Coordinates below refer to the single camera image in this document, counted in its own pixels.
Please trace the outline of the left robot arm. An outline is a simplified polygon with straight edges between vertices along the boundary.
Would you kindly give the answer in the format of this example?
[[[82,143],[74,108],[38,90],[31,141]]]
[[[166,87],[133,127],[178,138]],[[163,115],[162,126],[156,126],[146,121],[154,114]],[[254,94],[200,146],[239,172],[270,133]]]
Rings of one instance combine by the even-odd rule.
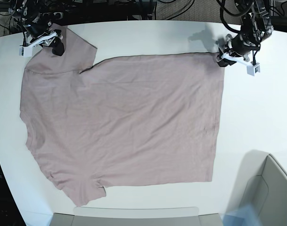
[[[261,49],[261,42],[272,35],[273,25],[270,14],[267,12],[262,0],[236,0],[237,13],[230,12],[225,7],[224,0],[218,0],[220,6],[220,19],[224,27],[236,36],[228,34],[219,44],[217,63],[220,67],[233,65],[237,62],[248,63],[249,54],[252,54],[252,65],[256,65],[256,54]],[[231,28],[224,14],[241,19],[239,30]]]

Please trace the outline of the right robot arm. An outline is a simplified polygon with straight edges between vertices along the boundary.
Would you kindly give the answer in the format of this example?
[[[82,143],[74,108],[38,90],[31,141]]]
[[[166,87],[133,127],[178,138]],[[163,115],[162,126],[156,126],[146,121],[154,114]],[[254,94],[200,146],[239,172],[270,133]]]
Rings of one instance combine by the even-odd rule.
[[[60,29],[51,28],[54,14],[43,13],[38,0],[11,0],[8,12],[17,20],[23,33],[19,54],[31,57],[36,46],[52,48],[52,53],[62,56],[65,47]]]

